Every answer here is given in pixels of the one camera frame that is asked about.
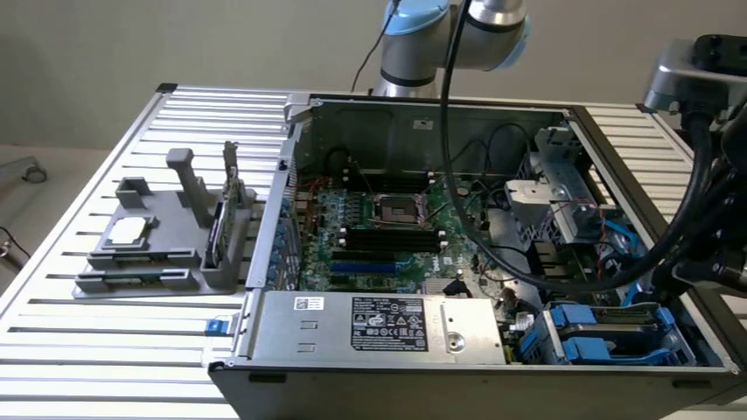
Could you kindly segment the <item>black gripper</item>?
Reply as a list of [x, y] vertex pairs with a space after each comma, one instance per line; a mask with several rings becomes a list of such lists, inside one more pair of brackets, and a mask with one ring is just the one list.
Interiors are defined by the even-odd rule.
[[668, 259], [673, 290], [745, 288], [745, 66], [697, 65], [677, 84], [680, 125], [709, 176]]

